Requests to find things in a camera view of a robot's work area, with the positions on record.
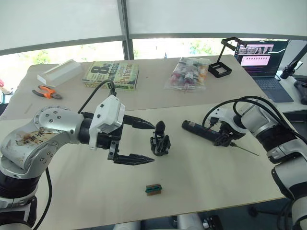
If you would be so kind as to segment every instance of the table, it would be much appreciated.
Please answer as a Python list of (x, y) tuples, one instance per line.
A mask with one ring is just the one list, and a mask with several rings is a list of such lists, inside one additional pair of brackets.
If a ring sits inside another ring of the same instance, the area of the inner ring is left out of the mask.
[[(276, 75), (279, 77), (282, 72), (283, 72), (282, 70), (277, 71)], [(287, 79), (281, 79), (281, 81), (279, 82), (293, 99), (293, 102), (289, 102), (289, 103), (276, 103), (277, 108), (283, 113), (307, 110), (307, 105), (301, 104), (300, 102), (298, 91), (296, 87), (294, 87), (293, 85), (294, 82), (296, 82), (294, 77), (288, 77)]]
[[(212, 62), (217, 56), (209, 57)], [(283, 197), (271, 177), (273, 165), (265, 150), (251, 134), (237, 141), (260, 157), (237, 148), (215, 147), (210, 142), (181, 128), (183, 120), (201, 123), (212, 103), (245, 95), (264, 96), (254, 80), (233, 56), (222, 62), (233, 69), (231, 75), (217, 79), (209, 74), (207, 89), (186, 93), (164, 90), (163, 86), (178, 58), (136, 60), (140, 73), (135, 92), (118, 91), (126, 114), (156, 124), (163, 120), (170, 136), (167, 156), (150, 151), (153, 130), (123, 129), (121, 154), (142, 154), (156, 161), (139, 166), (116, 165), (107, 160), (107, 151), (90, 151), (87, 145), (65, 145), (49, 165), (54, 187), (49, 212), (42, 229), (80, 229), (158, 218), (181, 213), (257, 203)], [(0, 117), (0, 140), (23, 126), (38, 109), (64, 105), (77, 111), (93, 89), (84, 88), (81, 76), (57, 88), (63, 100), (39, 98), (31, 93), (39, 85), (36, 74), (53, 65), (32, 66), (21, 82), (4, 114)], [(107, 97), (99, 90), (85, 111), (92, 111)], [(145, 187), (160, 183), (161, 195), (146, 196)], [(42, 175), (37, 191), (38, 218), (47, 202), (47, 181)]]

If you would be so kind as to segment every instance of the white box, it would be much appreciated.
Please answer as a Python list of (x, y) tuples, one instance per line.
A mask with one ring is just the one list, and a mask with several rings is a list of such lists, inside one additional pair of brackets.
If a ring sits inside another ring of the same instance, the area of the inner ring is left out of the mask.
[(69, 79), (81, 74), (83, 71), (80, 63), (68, 60), (59, 64), (46, 72), (39, 73), (37, 79), (47, 86), (57, 87)]

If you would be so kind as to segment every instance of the laptop keyboard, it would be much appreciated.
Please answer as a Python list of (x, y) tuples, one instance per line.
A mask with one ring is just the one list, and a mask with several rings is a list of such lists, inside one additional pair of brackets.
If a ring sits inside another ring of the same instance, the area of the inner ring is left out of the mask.
[(262, 90), (283, 89), (282, 85), (275, 79), (254, 79)]

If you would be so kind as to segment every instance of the laptop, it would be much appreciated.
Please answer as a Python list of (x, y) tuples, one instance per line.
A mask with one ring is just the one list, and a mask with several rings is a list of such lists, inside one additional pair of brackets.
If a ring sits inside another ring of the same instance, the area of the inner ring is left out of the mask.
[(238, 44), (235, 58), (274, 102), (293, 102), (293, 99), (275, 78), (288, 41), (245, 41)]

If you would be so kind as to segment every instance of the phone holder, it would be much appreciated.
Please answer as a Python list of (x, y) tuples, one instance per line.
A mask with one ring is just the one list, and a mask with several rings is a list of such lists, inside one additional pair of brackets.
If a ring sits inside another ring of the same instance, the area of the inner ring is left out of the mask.
[(222, 51), (221, 51), (221, 53), (219, 55), (219, 58), (217, 59), (216, 63), (213, 63), (213, 64), (209, 65), (209, 72), (211, 74), (213, 74), (216, 78), (221, 78), (223, 76), (229, 75), (231, 73), (231, 71), (232, 71), (231, 68), (229, 68), (223, 62), (220, 62), (220, 59), (222, 57), (222, 54), (224, 52), (225, 47), (228, 47), (228, 48), (232, 49), (233, 51), (235, 51), (236, 47), (228, 43), (228, 41), (232, 41), (232, 40), (238, 42), (238, 44), (242, 44), (244, 47), (247, 46), (246, 42), (238, 39), (237, 37), (230, 37), (230, 38), (222, 39), (221, 43), (224, 46), (223, 46), (223, 49), (222, 49)]

